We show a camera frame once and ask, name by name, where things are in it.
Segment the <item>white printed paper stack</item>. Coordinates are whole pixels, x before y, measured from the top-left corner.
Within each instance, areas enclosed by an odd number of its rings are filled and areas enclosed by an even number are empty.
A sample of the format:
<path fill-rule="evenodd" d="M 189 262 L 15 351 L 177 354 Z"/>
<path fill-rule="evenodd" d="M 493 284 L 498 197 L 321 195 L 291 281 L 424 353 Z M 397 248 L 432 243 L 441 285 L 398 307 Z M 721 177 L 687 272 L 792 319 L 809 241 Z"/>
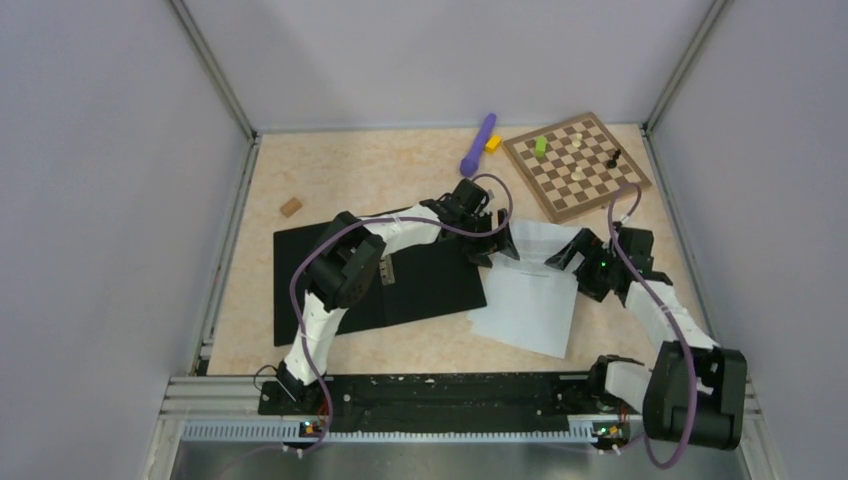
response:
<path fill-rule="evenodd" d="M 520 258 L 496 254 L 486 276 L 487 305 L 472 310 L 471 332 L 554 358 L 566 355 L 578 294 L 575 276 L 545 264 L 580 229 L 516 219 L 511 231 Z"/>

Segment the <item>teal folder black inside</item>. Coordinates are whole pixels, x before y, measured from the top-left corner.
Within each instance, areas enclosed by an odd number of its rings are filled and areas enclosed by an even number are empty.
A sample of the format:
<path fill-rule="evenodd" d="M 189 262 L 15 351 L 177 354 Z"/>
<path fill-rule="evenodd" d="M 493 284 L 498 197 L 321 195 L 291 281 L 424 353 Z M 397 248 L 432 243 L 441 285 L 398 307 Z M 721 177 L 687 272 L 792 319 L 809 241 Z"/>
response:
<path fill-rule="evenodd" d="M 273 234 L 273 344 L 290 344 L 298 328 L 289 296 L 296 268 L 319 244 L 327 222 Z M 375 276 L 365 297 L 342 319 L 340 335 L 401 325 L 487 305 L 476 265 L 462 251 L 459 238 L 413 246 L 391 255 L 394 282 Z"/>

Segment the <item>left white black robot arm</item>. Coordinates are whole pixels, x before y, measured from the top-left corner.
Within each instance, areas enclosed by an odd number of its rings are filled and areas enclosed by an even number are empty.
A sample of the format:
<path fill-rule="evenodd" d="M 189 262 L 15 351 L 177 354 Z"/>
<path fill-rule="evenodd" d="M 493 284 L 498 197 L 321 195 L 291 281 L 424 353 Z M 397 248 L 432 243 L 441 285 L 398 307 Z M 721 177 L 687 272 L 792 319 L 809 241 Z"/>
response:
<path fill-rule="evenodd" d="M 479 266 L 490 267 L 496 252 L 518 258 L 509 227 L 514 201 L 492 213 L 490 196 L 478 181 L 463 179 L 453 191 L 405 209 L 365 217 L 343 211 L 330 222 L 289 283 L 297 330 L 276 383 L 292 410 L 308 413 L 319 404 L 339 325 L 366 295 L 383 258 L 450 236 L 470 241 L 469 258 Z"/>

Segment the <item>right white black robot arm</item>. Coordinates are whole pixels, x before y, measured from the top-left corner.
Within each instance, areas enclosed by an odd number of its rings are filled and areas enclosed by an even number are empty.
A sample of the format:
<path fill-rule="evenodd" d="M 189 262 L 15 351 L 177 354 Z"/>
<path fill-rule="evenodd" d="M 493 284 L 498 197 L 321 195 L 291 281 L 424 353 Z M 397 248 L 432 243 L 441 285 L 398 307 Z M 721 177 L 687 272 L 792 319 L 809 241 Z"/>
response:
<path fill-rule="evenodd" d="M 546 266 L 570 270 L 580 293 L 601 302 L 614 294 L 657 350 L 652 368 L 608 355 L 586 385 L 589 404 L 612 412 L 626 402 L 643 417 L 652 440 L 717 450 L 738 447 L 743 429 L 747 361 L 703 331 L 677 298 L 667 274 L 653 268 L 651 231 L 616 222 L 604 242 L 583 228 Z"/>

